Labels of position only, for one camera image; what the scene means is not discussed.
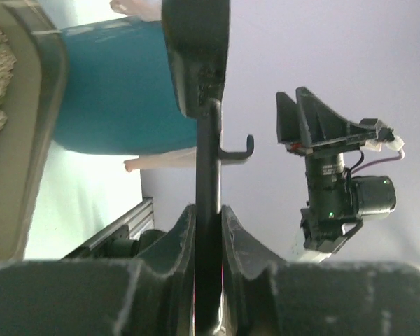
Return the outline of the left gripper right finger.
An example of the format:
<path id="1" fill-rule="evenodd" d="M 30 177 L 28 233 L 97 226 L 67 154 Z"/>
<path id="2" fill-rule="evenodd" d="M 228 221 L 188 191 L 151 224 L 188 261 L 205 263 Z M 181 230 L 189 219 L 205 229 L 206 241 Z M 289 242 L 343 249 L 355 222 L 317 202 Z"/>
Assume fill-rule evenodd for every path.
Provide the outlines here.
<path id="1" fill-rule="evenodd" d="M 287 262 L 221 211 L 229 335 L 420 335 L 420 268 Z"/>

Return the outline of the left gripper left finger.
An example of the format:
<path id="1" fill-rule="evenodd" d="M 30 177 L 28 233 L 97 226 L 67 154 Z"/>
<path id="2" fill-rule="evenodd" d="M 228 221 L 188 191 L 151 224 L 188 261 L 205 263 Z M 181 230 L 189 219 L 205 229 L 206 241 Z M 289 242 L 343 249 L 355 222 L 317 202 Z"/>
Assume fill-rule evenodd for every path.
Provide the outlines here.
<path id="1" fill-rule="evenodd" d="M 195 207 L 135 258 L 0 264 L 0 335 L 190 335 Z"/>

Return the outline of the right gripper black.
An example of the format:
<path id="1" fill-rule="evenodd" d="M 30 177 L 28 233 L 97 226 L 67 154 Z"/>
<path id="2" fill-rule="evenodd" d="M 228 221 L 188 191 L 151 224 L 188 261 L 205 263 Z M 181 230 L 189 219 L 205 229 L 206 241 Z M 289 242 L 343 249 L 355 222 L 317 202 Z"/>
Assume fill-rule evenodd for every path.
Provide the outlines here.
<path id="1" fill-rule="evenodd" d="M 383 176 L 354 176 L 344 163 L 345 153 L 377 138 L 377 128 L 347 120 L 306 87 L 295 93 L 297 101 L 276 93 L 276 136 L 304 158 L 309 195 L 384 196 Z"/>

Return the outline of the black litter scoop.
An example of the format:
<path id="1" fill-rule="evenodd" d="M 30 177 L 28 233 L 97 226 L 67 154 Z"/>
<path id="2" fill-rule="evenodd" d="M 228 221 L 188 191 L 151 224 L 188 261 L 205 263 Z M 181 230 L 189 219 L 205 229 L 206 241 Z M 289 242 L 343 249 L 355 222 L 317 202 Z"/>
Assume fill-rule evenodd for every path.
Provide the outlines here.
<path id="1" fill-rule="evenodd" d="M 229 1 L 163 1 L 162 27 L 176 103 L 197 121 L 195 179 L 195 333 L 221 328 L 221 164 L 242 163 L 253 154 L 221 148 L 221 102 L 230 36 Z"/>

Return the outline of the blue trash bin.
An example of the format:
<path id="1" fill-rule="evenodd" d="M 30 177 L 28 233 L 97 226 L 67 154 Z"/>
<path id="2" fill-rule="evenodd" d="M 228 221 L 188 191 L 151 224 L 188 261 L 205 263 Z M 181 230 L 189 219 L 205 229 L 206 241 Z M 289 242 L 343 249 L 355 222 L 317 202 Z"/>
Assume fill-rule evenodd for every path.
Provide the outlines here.
<path id="1" fill-rule="evenodd" d="M 62 30 L 69 75 L 53 140 L 94 155 L 192 148 L 197 124 L 176 105 L 162 25 L 120 18 Z"/>

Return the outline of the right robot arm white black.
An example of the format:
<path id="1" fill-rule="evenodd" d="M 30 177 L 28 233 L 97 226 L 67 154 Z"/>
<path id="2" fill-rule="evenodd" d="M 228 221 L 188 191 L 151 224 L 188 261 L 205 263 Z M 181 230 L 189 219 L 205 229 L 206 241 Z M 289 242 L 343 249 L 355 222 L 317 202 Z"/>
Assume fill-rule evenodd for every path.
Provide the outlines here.
<path id="1" fill-rule="evenodd" d="M 365 221 L 387 217 L 396 207 L 396 190 L 387 176 L 360 176 L 367 167 L 361 157 L 351 167 L 344 154 L 383 145 L 404 158 L 403 140 L 377 118 L 352 122 L 305 87 L 292 99 L 276 94 L 276 134 L 286 150 L 304 158 L 308 200 L 300 210 L 300 231 L 289 260 L 320 263 L 336 254 Z"/>

